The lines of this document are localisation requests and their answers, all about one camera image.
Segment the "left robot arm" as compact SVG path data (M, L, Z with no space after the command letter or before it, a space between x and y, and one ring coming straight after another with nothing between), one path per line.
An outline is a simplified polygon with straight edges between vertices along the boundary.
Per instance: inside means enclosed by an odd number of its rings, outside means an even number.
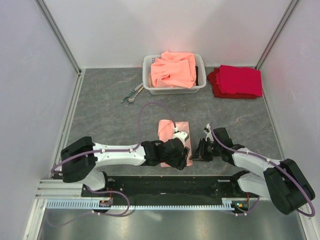
M182 170L187 165L189 135L178 131L167 141L143 141L137 145L104 145L82 137L65 147L60 155L61 173L65 183L81 183L99 197L110 191L107 175L99 168L114 165L154 167L165 163Z

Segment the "light pink satin napkin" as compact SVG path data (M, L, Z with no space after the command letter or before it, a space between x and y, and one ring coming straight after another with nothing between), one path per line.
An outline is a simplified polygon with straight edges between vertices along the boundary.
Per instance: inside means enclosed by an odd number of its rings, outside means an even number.
M186 132L189 135L188 140L185 143L185 146L189 148L189 153L187 155L186 166L190 167L193 165L193 161L191 160L192 155L192 146L191 146L191 136L190 136L190 126L188 121L177 121L176 127L178 130ZM173 137L174 134L174 124L171 120L162 119L158 123L158 137L159 140L163 142L167 142L169 139Z

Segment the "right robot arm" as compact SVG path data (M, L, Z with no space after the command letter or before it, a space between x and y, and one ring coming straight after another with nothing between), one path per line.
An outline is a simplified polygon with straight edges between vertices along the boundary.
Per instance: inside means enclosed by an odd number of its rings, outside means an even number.
M234 144L224 127L213 130L206 127L204 132L206 137L199 141L191 159L210 162L220 157L224 162L242 168L242 172L235 174L236 180L229 184L233 196L252 193L266 198L284 215L309 205L311 212L303 215L315 216L312 201L316 194L294 160L271 159Z

